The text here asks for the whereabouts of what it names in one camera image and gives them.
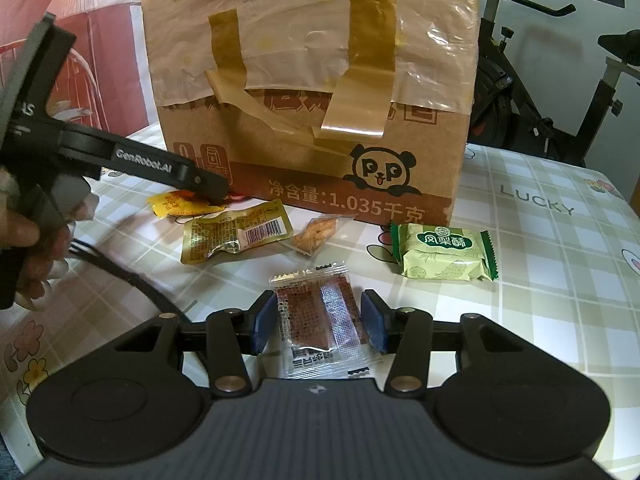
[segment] panda logo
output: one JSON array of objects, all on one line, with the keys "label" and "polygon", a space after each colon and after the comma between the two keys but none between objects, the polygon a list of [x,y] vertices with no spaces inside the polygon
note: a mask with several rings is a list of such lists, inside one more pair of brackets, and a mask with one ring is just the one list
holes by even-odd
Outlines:
[{"label": "panda logo", "polygon": [[392,196],[421,194],[418,189],[409,186],[409,170],[415,166],[413,153],[398,154],[388,148],[365,148],[358,144],[350,155],[353,157],[353,173],[345,175],[343,179],[353,182],[358,189],[369,187]]}]

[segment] checkered tablecloth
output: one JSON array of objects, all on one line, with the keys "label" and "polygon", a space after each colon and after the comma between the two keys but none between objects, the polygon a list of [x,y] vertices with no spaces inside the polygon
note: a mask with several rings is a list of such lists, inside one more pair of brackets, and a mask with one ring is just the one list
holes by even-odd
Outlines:
[{"label": "checkered tablecloth", "polygon": [[[158,124],[135,138],[164,147]],[[483,314],[600,384],[612,419],[596,460],[621,479],[635,478],[640,473],[638,217],[595,171],[471,145],[465,159],[451,224],[490,231],[500,271],[494,283],[405,279],[392,262],[388,233],[355,221],[311,261],[282,244],[269,244],[184,266],[180,221],[158,219],[146,206],[149,196],[167,188],[111,171],[94,183],[100,206],[93,221],[78,226],[77,236],[147,275],[193,320],[219,308],[247,308],[275,274],[341,261],[350,270],[356,297],[373,288],[390,306],[415,306],[437,320]],[[287,209],[297,229],[316,216]],[[21,469],[39,460],[24,403],[43,374],[157,313],[138,291],[81,262],[72,262],[39,307],[40,312],[14,307],[0,313],[5,388],[0,431]],[[386,359],[374,371],[378,380],[389,363]],[[440,384],[454,370],[452,355],[434,355],[430,384]],[[206,384],[193,361],[186,371]]]}]

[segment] black cable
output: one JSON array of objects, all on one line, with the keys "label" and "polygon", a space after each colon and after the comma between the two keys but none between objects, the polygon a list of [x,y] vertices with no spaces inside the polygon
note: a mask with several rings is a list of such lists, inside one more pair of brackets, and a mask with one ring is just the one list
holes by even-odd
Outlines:
[{"label": "black cable", "polygon": [[[146,297],[151,300],[151,302],[158,308],[160,312],[163,314],[175,314],[178,316],[180,321],[183,322],[191,322],[191,320],[187,317],[187,315],[181,311],[178,307],[174,305],[174,303],[169,300],[162,292],[157,290],[153,285],[151,285],[147,280],[145,280],[140,274],[133,272],[132,270],[127,270],[124,267],[121,267],[119,264],[110,259],[106,254],[102,251],[96,249],[91,244],[83,242],[82,240],[78,240],[74,238],[71,242],[71,247],[69,249],[69,254],[75,256],[79,260],[85,261],[89,264],[92,264],[99,269],[108,272],[111,276],[119,278],[124,282],[129,283],[129,285],[135,287],[137,290],[142,292]],[[202,364],[205,370],[207,369],[207,355],[204,352],[194,352]]]}]

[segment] gray ribbed surface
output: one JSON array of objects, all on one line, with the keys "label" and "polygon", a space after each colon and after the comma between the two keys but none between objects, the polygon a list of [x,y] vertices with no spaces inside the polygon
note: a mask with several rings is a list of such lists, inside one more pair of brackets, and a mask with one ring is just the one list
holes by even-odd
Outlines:
[{"label": "gray ribbed surface", "polygon": [[214,403],[180,446],[146,462],[81,468],[45,460],[29,480],[608,479],[583,459],[549,468],[503,465],[461,450],[414,400],[373,380],[264,380]]}]

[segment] exercise bike seat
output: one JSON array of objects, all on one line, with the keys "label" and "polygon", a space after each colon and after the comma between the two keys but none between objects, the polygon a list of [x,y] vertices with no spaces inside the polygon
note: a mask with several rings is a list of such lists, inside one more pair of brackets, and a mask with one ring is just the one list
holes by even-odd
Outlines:
[{"label": "exercise bike seat", "polygon": [[640,30],[626,34],[607,34],[598,38],[598,44],[624,63],[640,66]]}]

